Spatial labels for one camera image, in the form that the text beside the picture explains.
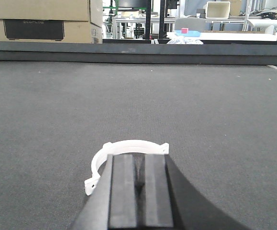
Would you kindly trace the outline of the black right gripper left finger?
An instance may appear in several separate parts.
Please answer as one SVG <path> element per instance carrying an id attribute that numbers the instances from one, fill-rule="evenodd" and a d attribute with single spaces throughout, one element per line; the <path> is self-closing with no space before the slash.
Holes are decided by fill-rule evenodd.
<path id="1" fill-rule="evenodd" d="M 137 228 L 135 166 L 130 154 L 110 155 L 102 177 L 73 230 L 134 230 Z"/>

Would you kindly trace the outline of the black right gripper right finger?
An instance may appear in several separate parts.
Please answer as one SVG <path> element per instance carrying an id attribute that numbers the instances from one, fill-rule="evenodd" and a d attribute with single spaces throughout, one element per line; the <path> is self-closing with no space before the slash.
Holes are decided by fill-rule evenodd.
<path id="1" fill-rule="evenodd" d="M 144 158 L 144 228 L 246 230 L 208 201 L 164 155 Z"/>

